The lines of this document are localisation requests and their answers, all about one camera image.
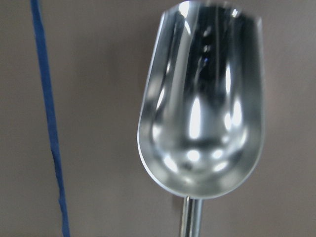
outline metal handle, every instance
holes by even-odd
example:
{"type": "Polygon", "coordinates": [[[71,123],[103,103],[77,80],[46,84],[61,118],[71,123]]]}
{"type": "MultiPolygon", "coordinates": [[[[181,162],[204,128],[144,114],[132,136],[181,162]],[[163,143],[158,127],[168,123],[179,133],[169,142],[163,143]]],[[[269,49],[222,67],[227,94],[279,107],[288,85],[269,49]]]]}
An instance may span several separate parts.
{"type": "Polygon", "coordinates": [[[199,237],[202,199],[184,198],[180,237],[199,237]]]}

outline blue line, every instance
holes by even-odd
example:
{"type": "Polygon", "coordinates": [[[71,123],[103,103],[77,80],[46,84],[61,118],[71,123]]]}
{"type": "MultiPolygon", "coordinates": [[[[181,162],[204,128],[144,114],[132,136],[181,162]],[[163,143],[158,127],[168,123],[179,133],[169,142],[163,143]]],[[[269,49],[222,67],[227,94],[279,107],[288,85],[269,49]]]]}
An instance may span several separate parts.
{"type": "Polygon", "coordinates": [[[59,143],[57,135],[57,123],[54,109],[53,93],[50,82],[48,56],[45,42],[44,26],[40,15],[40,6],[38,0],[31,0],[31,9],[33,15],[33,26],[35,31],[36,46],[39,58],[39,69],[41,85],[44,93],[44,102],[46,108],[46,118],[50,148],[53,154],[57,183],[59,187],[59,205],[62,212],[62,233],[64,237],[70,237],[69,222],[67,214],[66,196],[61,168],[61,158],[59,152],[59,143]]]}

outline scoop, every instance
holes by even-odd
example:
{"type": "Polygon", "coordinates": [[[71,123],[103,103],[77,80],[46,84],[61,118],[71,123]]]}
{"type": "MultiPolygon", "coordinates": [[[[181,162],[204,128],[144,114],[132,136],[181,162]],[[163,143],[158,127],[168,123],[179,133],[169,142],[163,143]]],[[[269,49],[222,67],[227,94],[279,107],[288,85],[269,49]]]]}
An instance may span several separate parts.
{"type": "Polygon", "coordinates": [[[141,161],[185,198],[181,236],[198,236],[203,199],[241,185],[263,146],[261,20],[186,1],[161,18],[139,118],[141,161]]]}

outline brown surface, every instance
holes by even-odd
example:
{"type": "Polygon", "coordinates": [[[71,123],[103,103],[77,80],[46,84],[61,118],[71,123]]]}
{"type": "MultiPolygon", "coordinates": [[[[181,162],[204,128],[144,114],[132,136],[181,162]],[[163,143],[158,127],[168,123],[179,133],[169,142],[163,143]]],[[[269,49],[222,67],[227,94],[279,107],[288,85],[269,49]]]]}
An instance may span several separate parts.
{"type": "MultiPolygon", "coordinates": [[[[204,204],[201,237],[316,236],[316,1],[236,0],[263,18],[266,141],[204,204]]],[[[170,0],[42,1],[73,237],[176,237],[181,199],[150,179],[136,129],[170,0]]],[[[28,1],[0,2],[0,236],[61,236],[28,1]]]]}

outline blue painter's tape strip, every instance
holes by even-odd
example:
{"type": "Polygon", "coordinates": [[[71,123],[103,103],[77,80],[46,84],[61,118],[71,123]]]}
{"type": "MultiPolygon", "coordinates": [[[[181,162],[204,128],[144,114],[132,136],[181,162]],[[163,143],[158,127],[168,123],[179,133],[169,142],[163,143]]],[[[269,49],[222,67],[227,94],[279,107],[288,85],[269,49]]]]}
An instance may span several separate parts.
{"type": "Polygon", "coordinates": [[[54,109],[54,100],[51,89],[48,56],[45,42],[44,26],[40,15],[40,6],[38,0],[31,0],[31,9],[33,15],[33,26],[35,31],[36,46],[39,58],[39,69],[41,84],[44,93],[44,102],[46,109],[46,118],[50,148],[53,154],[57,183],[59,187],[59,205],[62,212],[62,233],[64,237],[70,237],[69,222],[67,214],[66,196],[61,168],[61,159],[59,152],[59,143],[57,135],[57,123],[54,109]]]}

